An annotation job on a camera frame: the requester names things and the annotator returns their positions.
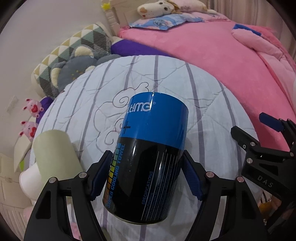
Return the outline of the white paper cup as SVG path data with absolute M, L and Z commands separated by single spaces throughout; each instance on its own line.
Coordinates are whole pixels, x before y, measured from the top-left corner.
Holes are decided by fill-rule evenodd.
M 36 201 L 41 194 L 44 183 L 37 163 L 20 173 L 19 184 L 24 194 L 33 201 Z

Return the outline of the upper pink pig plush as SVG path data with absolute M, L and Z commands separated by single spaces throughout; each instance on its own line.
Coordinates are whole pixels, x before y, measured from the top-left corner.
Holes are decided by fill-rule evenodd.
M 27 109 L 32 117 L 39 118 L 40 113 L 44 111 L 44 108 L 41 102 L 31 98 L 26 98 L 25 102 L 26 102 L 26 105 L 23 107 L 23 110 Z

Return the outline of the yellow star ornament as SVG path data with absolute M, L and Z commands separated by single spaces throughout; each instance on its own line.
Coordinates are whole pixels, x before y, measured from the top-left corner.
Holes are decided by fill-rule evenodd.
M 111 10 L 111 4 L 110 4 L 110 2 L 108 2 L 108 3 L 102 3 L 101 8 L 103 9 L 103 11 L 109 11 L 109 10 Z

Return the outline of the purple cushion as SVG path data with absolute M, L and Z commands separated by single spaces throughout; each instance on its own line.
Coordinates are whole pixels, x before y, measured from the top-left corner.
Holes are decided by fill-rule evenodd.
M 169 54 L 131 40 L 119 40 L 111 45 L 111 53 L 122 57 L 140 55 L 159 55 L 170 57 Z

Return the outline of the blue cartoon pillow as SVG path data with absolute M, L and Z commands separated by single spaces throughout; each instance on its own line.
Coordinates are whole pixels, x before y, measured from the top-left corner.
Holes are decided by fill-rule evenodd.
M 130 23 L 129 27 L 166 31 L 170 28 L 177 27 L 184 23 L 200 22 L 203 22 L 202 18 L 199 18 L 191 14 L 171 14 L 151 19 L 139 19 L 133 23 Z

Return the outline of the lower pink pig plush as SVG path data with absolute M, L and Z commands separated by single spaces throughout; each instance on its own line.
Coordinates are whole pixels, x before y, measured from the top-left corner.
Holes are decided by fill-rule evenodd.
M 22 130 L 19 133 L 19 137 L 25 135 L 29 141 L 32 142 L 37 131 L 38 124 L 33 121 L 21 121 L 21 126 Z

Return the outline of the pink plush with blue patch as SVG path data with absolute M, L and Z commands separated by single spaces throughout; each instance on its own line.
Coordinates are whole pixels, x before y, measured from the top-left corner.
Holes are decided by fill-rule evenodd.
M 284 56 L 284 52 L 280 47 L 274 45 L 270 40 L 266 39 L 262 33 L 254 29 L 236 24 L 231 33 L 238 42 L 256 52 L 273 56 L 277 60 L 280 60 Z

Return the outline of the round white striped cushion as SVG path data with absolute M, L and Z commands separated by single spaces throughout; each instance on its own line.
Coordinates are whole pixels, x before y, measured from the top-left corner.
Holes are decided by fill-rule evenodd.
M 195 161 L 218 176 L 240 174 L 244 152 L 230 135 L 239 126 L 254 127 L 232 92 L 205 70 L 166 56 L 128 56 L 108 61 L 81 75 L 57 96 L 37 133 L 61 130 L 69 135 L 83 169 L 114 150 L 130 98 L 162 92 L 189 110 L 185 148 Z

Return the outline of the pink pig plush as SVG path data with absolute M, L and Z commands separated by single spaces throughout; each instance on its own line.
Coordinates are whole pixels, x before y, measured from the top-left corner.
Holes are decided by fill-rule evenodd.
M 27 109 L 32 117 L 39 118 L 40 113 L 44 111 L 44 108 L 41 102 L 31 98 L 26 98 L 25 102 L 26 102 L 26 105 L 23 107 L 23 110 Z
M 29 141 L 32 142 L 37 131 L 38 124 L 33 121 L 21 121 L 21 126 L 22 130 L 19 133 L 19 137 L 25 135 Z

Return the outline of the pink bed blanket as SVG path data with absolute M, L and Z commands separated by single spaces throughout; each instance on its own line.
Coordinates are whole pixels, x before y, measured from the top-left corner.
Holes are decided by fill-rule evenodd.
M 287 150 L 285 139 L 259 121 L 264 112 L 275 118 L 295 120 L 295 63 L 280 41 L 259 26 L 247 26 L 280 47 L 284 56 L 256 52 L 232 36 L 235 22 L 221 14 L 191 14 L 200 23 L 184 23 L 166 31 L 123 27 L 118 36 L 158 49 L 204 69 L 222 82 L 239 100 L 251 119 L 260 143 Z

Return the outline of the grey bear plush cushion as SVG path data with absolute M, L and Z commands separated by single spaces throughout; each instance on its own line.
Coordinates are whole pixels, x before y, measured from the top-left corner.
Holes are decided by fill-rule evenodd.
M 96 51 L 86 45 L 80 45 L 73 50 L 69 60 L 53 65 L 50 73 L 51 83 L 58 93 L 61 93 L 68 84 L 85 72 L 120 57 L 118 54 L 109 54 L 105 50 Z

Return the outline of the cream wooden headboard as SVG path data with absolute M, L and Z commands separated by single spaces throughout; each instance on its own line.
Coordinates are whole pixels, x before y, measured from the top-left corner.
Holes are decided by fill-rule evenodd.
M 142 4 L 154 3 L 156 1 L 145 0 L 102 0 L 102 3 L 111 4 L 111 10 L 104 11 L 112 33 L 117 36 L 121 28 L 129 26 L 141 18 L 137 8 Z

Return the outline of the green felt cup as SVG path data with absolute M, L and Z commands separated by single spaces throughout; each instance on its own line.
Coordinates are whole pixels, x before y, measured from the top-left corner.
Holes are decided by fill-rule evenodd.
M 39 134 L 33 141 L 33 150 L 43 183 L 51 177 L 65 180 L 83 172 L 66 132 L 49 130 Z

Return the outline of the cream cow plush toy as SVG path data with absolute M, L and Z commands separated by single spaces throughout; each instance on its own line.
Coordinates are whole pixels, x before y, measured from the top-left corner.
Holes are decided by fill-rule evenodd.
M 157 1 L 139 6 L 137 13 L 144 19 L 151 19 L 170 14 L 181 14 L 181 11 L 179 6 L 172 1 Z

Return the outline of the triangle pattern pillow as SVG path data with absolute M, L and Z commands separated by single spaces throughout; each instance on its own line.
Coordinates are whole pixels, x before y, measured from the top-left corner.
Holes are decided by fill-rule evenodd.
M 101 22 L 88 25 L 58 45 L 35 67 L 31 74 L 33 89 L 40 97 L 56 97 L 57 80 L 51 80 L 51 71 L 55 64 L 90 53 L 88 50 L 83 50 L 83 47 L 93 50 L 95 52 L 92 54 L 93 57 L 106 56 L 111 53 L 112 42 L 112 35 Z

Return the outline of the blue black cooling towel can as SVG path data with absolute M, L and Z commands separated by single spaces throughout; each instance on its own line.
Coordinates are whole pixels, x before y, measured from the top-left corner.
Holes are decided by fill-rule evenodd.
M 103 204 L 136 225 L 168 216 L 180 173 L 188 108 L 158 92 L 134 95 L 122 123 L 109 169 Z

